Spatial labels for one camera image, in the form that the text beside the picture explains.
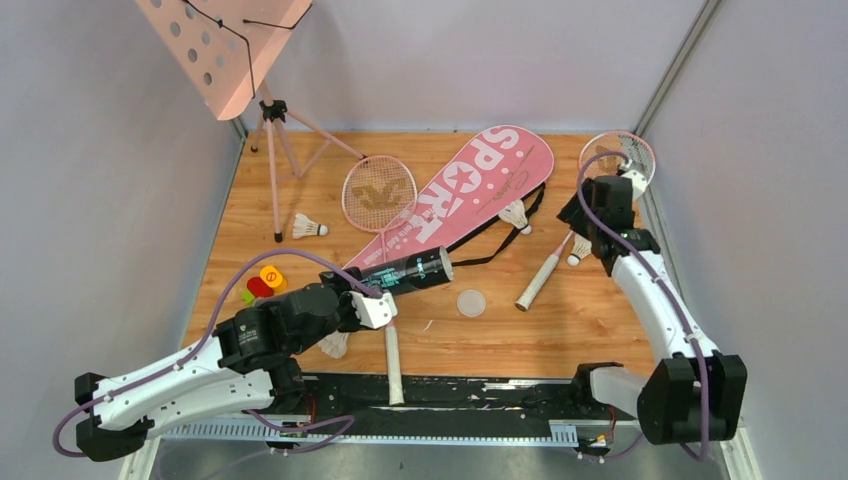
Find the colourful toy blocks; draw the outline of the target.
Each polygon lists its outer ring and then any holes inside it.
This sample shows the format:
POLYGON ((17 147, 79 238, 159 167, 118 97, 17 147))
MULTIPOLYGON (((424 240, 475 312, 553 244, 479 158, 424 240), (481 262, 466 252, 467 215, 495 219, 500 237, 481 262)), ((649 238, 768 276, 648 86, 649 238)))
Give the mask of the colourful toy blocks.
POLYGON ((253 305, 257 300, 273 297, 282 293, 288 285, 287 278, 275 266, 266 265, 259 273, 247 279, 241 292, 242 301, 253 305))

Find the black shuttlecock tube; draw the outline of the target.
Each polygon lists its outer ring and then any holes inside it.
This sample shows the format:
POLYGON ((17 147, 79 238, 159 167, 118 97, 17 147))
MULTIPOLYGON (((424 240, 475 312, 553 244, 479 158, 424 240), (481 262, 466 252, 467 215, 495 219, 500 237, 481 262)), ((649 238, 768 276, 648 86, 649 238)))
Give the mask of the black shuttlecock tube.
POLYGON ((444 285, 454 279, 453 266, 443 246, 364 269, 351 267, 347 272, 366 286, 389 291, 393 296, 444 285))

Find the pink badminton racket left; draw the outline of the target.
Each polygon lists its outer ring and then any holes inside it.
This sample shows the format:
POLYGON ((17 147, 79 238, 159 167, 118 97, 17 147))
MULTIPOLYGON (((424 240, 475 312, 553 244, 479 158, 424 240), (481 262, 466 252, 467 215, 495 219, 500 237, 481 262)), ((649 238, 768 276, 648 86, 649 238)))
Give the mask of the pink badminton racket left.
POLYGON ((356 163, 342 189, 342 210, 348 222, 381 242, 381 261, 388 260, 386 234, 411 216, 417 186, 411 171, 399 159, 370 156, 356 163))

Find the pink badminton racket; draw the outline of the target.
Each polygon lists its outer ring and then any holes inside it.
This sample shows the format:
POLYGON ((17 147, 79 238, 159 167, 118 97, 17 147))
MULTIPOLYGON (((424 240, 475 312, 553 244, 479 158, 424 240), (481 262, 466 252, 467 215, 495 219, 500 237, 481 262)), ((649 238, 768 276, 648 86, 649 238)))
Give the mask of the pink badminton racket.
POLYGON ((370 156, 356 163, 342 189, 342 210, 348 222, 381 242, 381 261, 388 260, 386 234, 411 216, 417 186, 411 171, 399 159, 370 156))
MULTIPOLYGON (((654 176, 656 159, 652 148, 642 138, 632 133, 618 130, 595 136, 581 150, 578 157, 578 169, 582 170, 589 163, 589 160, 597 155, 600 155, 600 158, 584 172, 586 178, 603 175, 620 176, 629 170, 641 172, 650 179, 650 182, 654 176)), ((527 311, 530 308, 533 300, 559 263, 568 242, 574 238, 574 234, 579 233, 575 233, 573 230, 568 231, 562 242, 548 256, 515 302, 515 306, 520 311, 527 311)))

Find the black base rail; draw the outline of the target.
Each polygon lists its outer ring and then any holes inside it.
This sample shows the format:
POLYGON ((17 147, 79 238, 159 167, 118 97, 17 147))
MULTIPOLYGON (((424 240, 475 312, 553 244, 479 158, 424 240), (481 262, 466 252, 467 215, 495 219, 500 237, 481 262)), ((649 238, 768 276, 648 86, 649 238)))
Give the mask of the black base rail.
POLYGON ((384 374, 312 373, 292 408, 309 420, 350 414, 352 436, 449 439, 551 438, 559 421, 608 432, 628 414, 584 396, 569 379, 406 376, 389 403, 384 374))

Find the pink badminton racket right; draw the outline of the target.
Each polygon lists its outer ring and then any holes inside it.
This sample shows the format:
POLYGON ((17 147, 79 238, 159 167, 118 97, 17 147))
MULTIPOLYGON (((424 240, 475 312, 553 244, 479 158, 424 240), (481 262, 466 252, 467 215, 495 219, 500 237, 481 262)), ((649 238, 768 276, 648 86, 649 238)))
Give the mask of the pink badminton racket right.
MULTIPOLYGON (((629 170, 641 172, 650 179, 650 182, 654 176, 656 159, 652 148, 642 138, 632 133, 618 130, 595 136, 581 150, 578 157, 578 169, 582 170, 589 163, 589 160, 597 155, 600 155, 600 158, 584 172, 586 178, 603 175, 620 176, 629 170)), ((568 242, 574 238, 574 234, 579 233, 575 233, 573 230, 568 231, 562 242, 548 256, 515 302, 515 306, 520 311, 527 311, 530 308, 533 300, 559 263, 568 242)))

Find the pink music stand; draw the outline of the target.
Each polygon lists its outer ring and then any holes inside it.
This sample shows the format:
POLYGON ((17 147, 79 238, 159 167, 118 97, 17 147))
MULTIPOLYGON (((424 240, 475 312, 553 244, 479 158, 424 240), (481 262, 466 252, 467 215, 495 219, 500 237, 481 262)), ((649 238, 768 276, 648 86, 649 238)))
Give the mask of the pink music stand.
POLYGON ((274 240, 284 238, 279 210, 275 141, 280 140, 294 177, 305 165, 294 155, 285 121, 291 117, 358 159, 366 155, 291 110, 275 98, 266 77, 313 3, 301 1, 142 0, 136 6, 168 47, 213 116, 235 120, 251 102, 262 112, 259 131, 267 135, 274 240))

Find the translucent tube lid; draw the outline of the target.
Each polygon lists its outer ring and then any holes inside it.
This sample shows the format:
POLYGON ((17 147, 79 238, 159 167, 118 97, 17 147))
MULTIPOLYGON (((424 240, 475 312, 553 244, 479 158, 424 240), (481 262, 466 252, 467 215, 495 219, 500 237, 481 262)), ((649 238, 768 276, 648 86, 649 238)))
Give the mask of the translucent tube lid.
POLYGON ((458 295, 456 305, 461 315, 474 318, 485 312, 487 300, 480 291, 468 289, 458 295))

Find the white shuttlecock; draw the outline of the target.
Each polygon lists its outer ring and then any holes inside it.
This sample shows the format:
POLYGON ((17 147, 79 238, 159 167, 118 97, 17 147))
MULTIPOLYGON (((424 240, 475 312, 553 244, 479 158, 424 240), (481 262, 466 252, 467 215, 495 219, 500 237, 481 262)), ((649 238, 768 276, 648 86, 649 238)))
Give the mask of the white shuttlecock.
POLYGON ((329 228, 321 223, 310 219, 303 213, 296 213, 292 225, 292 238, 302 239, 312 236, 326 236, 329 228))
POLYGON ((327 356, 333 359, 344 357, 348 349, 349 334, 344 332, 333 332, 317 343, 317 347, 327 356))
POLYGON ((526 207, 521 199, 510 202, 498 213, 498 218, 512 225, 523 235, 528 235, 532 232, 532 226, 529 224, 526 207))
POLYGON ((567 257, 567 263, 569 266, 577 266, 591 253, 591 241, 579 234, 574 234, 574 241, 567 257))

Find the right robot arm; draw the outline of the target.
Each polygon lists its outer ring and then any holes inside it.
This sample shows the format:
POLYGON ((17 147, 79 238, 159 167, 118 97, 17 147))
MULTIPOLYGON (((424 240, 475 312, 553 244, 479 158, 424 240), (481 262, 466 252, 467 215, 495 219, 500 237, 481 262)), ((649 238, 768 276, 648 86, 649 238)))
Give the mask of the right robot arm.
POLYGON ((612 406, 638 420, 654 445, 735 437, 748 378, 738 355, 724 355, 700 329, 671 283, 652 233, 635 226, 633 183, 585 179, 558 219, 591 242, 639 319, 657 362, 648 376, 617 362, 581 364, 571 403, 584 417, 612 406))

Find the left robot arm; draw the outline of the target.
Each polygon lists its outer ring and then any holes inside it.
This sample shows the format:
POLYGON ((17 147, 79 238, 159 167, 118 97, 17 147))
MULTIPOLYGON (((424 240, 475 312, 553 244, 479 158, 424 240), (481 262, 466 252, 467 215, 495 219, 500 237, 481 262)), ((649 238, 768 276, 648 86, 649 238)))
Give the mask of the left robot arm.
POLYGON ((77 448, 105 462, 196 419, 298 411, 307 388, 297 356, 337 330, 359 329, 356 303, 364 297, 325 274, 319 283, 238 311, 205 341, 146 367, 113 377, 78 376, 75 399, 85 416, 75 426, 77 448))

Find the pink racket cover bag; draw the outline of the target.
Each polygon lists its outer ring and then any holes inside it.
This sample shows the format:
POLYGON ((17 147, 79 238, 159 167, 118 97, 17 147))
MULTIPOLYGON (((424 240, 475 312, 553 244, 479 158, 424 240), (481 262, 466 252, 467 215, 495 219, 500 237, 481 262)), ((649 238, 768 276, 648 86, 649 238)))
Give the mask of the pink racket cover bag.
POLYGON ((450 247, 510 204, 537 191, 554 170, 551 147, 518 126, 499 125, 469 140, 417 195, 411 217, 377 236, 348 267, 361 269, 433 247, 450 247))

